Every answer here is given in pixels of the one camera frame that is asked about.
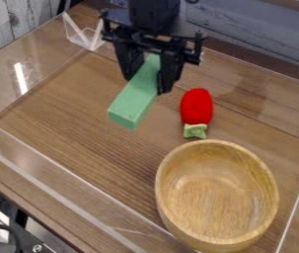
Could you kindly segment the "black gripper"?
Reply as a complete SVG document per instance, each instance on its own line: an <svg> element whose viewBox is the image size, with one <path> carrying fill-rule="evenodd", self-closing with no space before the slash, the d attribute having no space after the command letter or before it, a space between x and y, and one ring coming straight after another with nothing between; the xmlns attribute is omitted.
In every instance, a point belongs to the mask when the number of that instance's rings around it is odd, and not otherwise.
<svg viewBox="0 0 299 253"><path fill-rule="evenodd" d="M123 76L130 81L144 64L144 50L160 54L158 94L180 79L184 61L201 63L207 32L179 14L182 0L128 0L127 8L100 11L103 39L115 43Z"/></svg>

